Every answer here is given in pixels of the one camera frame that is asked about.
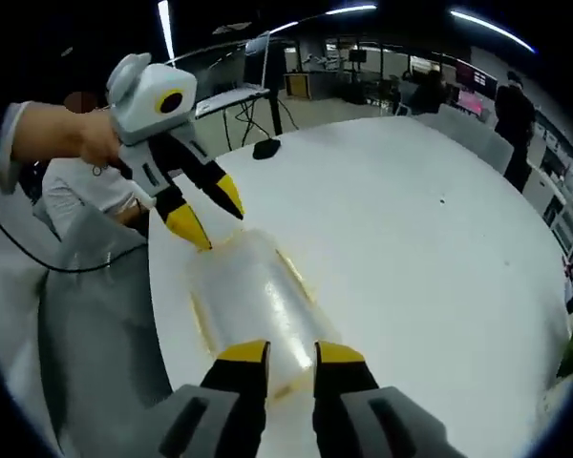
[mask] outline round table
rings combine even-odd
[[[271,159],[254,160],[250,146],[218,159],[240,191],[242,222],[175,180],[210,238],[268,232],[380,386],[432,413],[470,457],[523,454],[568,339],[562,251],[541,217],[489,165],[408,117],[280,139]],[[154,211],[151,291],[174,389],[212,365],[183,279],[194,255]],[[309,455],[311,420],[299,423],[309,433],[295,442]],[[286,434],[266,431],[259,456],[304,456],[289,455]]]

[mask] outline sleeve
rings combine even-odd
[[[410,108],[414,112],[423,112],[424,111],[424,103],[425,103],[425,97],[426,97],[424,92],[425,92],[424,86],[422,86],[422,85],[418,86],[416,88],[416,90],[414,91],[414,94],[412,95],[412,98],[410,99]]]
[[[500,119],[503,112],[505,86],[499,87],[497,90],[497,97],[495,98],[495,113],[497,114],[497,119]]]
[[[17,122],[29,103],[11,103],[0,126],[0,187],[6,194],[14,191],[21,170],[21,164],[11,160],[12,141]]]
[[[535,122],[537,118],[537,112],[535,111],[535,105],[531,103],[530,100],[526,99],[528,105],[528,114],[527,114],[527,122],[526,122],[526,140],[528,142],[531,141],[533,135],[535,134]]]
[[[45,187],[43,183],[42,198],[47,207],[47,214],[61,239],[68,232],[76,215],[83,209],[83,202],[62,180],[56,179]]]

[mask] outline ceiling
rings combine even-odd
[[[290,21],[327,10],[368,3],[366,0],[241,0],[239,2],[197,2],[192,8],[186,0],[170,1],[170,20],[175,55],[198,48],[246,38]],[[340,20],[322,18],[314,26],[302,25],[284,34],[308,32],[386,33],[427,42],[467,42],[496,53],[504,60],[524,67],[573,112],[573,0],[561,8],[522,6],[513,0],[464,0],[457,3],[421,0],[375,0],[378,10],[359,17]],[[536,55],[484,29],[463,31],[454,27],[447,14],[451,6],[461,6],[480,17],[509,29],[538,50]],[[156,61],[168,59],[161,31],[157,0],[136,2],[91,0],[83,3],[35,4],[28,10],[9,11],[4,29],[16,31],[9,51],[1,44],[0,53],[10,57],[19,75],[14,85],[21,87],[19,97],[61,102],[76,90],[101,92],[110,70],[129,52],[150,52]],[[218,26],[251,22],[244,31],[213,35]],[[72,51],[62,56],[69,48]]]

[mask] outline white shirt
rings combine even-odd
[[[85,203],[108,215],[136,205],[132,185],[112,167],[100,170],[81,159],[53,159],[42,180],[42,197],[59,237]]]
[[[0,131],[0,223],[38,258],[51,262],[58,240],[32,214],[32,203],[16,183],[11,162],[15,126],[26,104],[11,104]],[[47,270],[0,230],[0,372],[15,402],[58,452],[40,381],[37,343],[39,284]]]

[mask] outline person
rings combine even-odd
[[[99,168],[80,158],[53,159],[42,179],[42,197],[61,239],[86,204],[148,237],[148,211],[113,167]]]
[[[437,113],[439,106],[446,102],[448,93],[446,92],[446,82],[437,70],[427,73],[423,84],[418,86],[412,99],[410,108],[413,115],[422,113]]]
[[[38,291],[47,269],[4,231],[46,262],[51,262],[58,240],[32,215],[32,204],[17,183],[17,170],[22,163],[55,157],[80,157],[102,167],[117,160],[119,146],[108,113],[75,114],[34,102],[0,103],[0,377],[53,453],[59,448],[40,381],[36,339]]]
[[[505,178],[522,192],[530,175],[526,157],[528,144],[534,132],[535,107],[524,95],[519,76],[510,71],[507,73],[507,80],[507,86],[501,86],[497,90],[495,112],[499,121],[495,132],[514,147],[514,153],[505,171]]]

